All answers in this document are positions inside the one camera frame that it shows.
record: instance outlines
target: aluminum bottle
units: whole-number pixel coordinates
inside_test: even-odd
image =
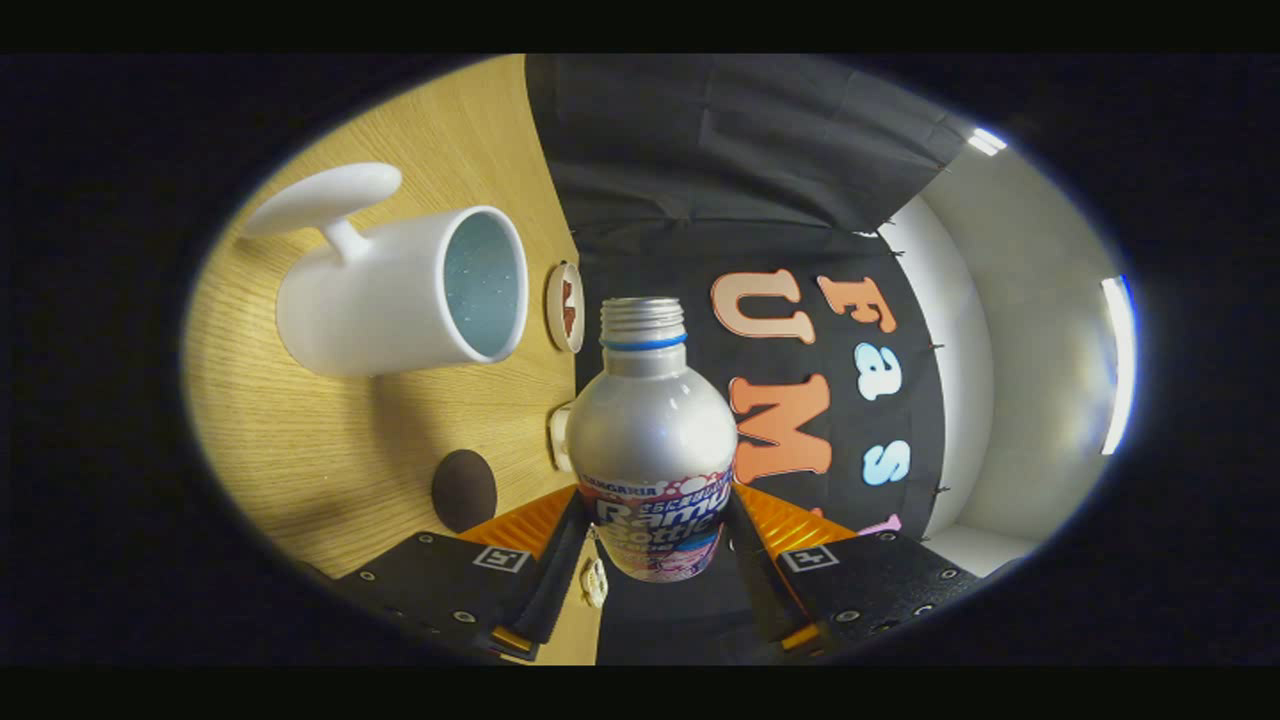
[[[716,553],[737,427],[685,364],[673,297],[605,300],[604,372],[573,401],[567,445],[588,515],[613,564],[650,583],[685,580]]]

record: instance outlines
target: small white object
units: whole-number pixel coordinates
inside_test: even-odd
[[[570,295],[564,297],[564,283],[570,286]],[[547,327],[552,332],[556,347],[577,352],[582,350],[582,333],[586,324],[586,315],[582,311],[582,275],[572,263],[561,263],[552,277],[547,281]],[[570,332],[564,331],[564,309],[573,309],[573,323]]]
[[[556,461],[556,469],[563,473],[573,471],[573,462],[568,459],[568,448],[564,445],[567,437],[566,428],[568,428],[568,413],[573,409],[572,402],[566,402],[554,413],[552,413],[552,419],[547,423],[547,429],[552,436],[552,459]]]
[[[593,559],[582,570],[582,596],[591,607],[604,607],[604,598],[609,594],[609,582],[604,577],[604,561]]]
[[[369,377],[498,363],[525,331],[529,279],[515,224],[477,205],[371,228],[347,214],[385,200],[401,172],[333,168],[262,204],[247,237],[316,227],[329,247],[300,259],[276,295],[280,341],[321,375]]]

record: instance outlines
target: mug handle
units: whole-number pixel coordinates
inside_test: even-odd
[[[244,223],[244,237],[271,237],[319,228],[343,264],[369,251],[370,240],[347,215],[387,200],[403,176],[387,163],[355,163],[301,179],[273,195]]]

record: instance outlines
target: bottle label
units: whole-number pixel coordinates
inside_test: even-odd
[[[671,583],[701,573],[714,556],[732,478],[732,466],[644,486],[580,473],[579,487],[613,564],[632,578]]]

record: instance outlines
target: white wall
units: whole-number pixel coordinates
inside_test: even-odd
[[[991,340],[965,260],[928,204],[916,196],[891,222],[879,232],[891,249],[904,251],[899,263],[929,334],[946,346],[934,355],[946,425],[940,484],[951,489],[933,506],[924,534],[934,537],[960,515],[982,470],[993,407]]]
[[[929,537],[931,539],[924,547],[979,578],[986,578],[1010,560],[1025,557],[1038,544],[1029,539],[1001,536],[959,524],[950,525]]]
[[[1120,273],[1079,210],[1012,149],[988,158],[966,147],[948,169],[922,195],[977,286],[995,368],[986,459],[956,521],[1042,541],[1107,461],[1098,450],[1115,398],[1115,336],[1100,282]],[[924,305],[924,287],[914,277],[911,286]],[[938,342],[948,345],[941,363],[951,338]],[[950,445],[951,423],[947,434]]]

